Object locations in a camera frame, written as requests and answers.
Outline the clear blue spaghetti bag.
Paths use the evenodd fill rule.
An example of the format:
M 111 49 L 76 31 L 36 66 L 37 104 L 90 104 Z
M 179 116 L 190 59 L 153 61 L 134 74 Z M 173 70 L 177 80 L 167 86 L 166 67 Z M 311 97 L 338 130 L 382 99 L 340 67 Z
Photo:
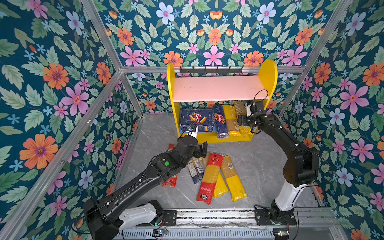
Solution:
M 195 185 L 203 179 L 204 169 L 199 159 L 192 158 L 187 164 L 187 168 Z

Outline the yellow Pastatime spaghetti bag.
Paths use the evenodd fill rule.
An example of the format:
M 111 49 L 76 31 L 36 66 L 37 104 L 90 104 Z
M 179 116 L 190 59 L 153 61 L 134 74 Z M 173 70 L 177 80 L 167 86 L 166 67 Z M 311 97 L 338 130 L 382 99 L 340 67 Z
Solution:
M 251 127 L 247 125 L 247 109 L 243 102 L 235 101 L 234 107 L 236 110 L 239 130 L 242 134 L 251 134 Z

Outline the dark blue Barilla spaghetti bag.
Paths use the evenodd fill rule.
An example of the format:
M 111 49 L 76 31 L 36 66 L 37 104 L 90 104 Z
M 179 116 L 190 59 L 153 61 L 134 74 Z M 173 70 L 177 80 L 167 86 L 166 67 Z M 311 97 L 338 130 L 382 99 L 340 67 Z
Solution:
M 218 138 L 227 139 L 229 137 L 229 132 L 223 107 L 221 105 L 213 106 L 213 113 Z

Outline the blue Barilla pasta box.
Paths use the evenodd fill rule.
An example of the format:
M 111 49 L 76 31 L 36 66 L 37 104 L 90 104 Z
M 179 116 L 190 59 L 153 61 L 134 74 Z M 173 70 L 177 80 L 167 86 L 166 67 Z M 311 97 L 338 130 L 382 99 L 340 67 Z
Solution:
M 198 127 L 198 132 L 213 132 L 214 112 L 212 109 L 183 109 L 180 113 L 179 126 L 182 132 L 194 126 Z

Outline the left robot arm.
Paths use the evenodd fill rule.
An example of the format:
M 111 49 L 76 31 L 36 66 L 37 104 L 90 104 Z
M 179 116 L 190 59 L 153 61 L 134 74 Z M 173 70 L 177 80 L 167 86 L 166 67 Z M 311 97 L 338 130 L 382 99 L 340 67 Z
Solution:
M 130 182 L 100 200 L 84 204 L 85 221 L 94 240 L 112 240 L 122 230 L 142 224 L 155 225 L 164 216 L 158 201 L 132 208 L 131 205 L 151 189 L 180 173 L 192 158 L 205 157 L 208 143 L 193 136 L 178 139 L 172 150 L 156 155 Z

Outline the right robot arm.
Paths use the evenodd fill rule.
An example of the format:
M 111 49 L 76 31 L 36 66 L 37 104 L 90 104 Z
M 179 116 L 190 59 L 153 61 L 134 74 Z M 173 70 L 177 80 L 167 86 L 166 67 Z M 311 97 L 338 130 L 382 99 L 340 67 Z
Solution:
M 275 225 L 294 225 L 297 223 L 294 216 L 295 203 L 302 191 L 318 177 L 319 152 L 300 143 L 277 116 L 268 115 L 262 101 L 249 101 L 245 110 L 246 114 L 239 115 L 238 124 L 266 133 L 287 156 L 282 170 L 285 182 L 279 195 L 272 201 L 267 218 Z

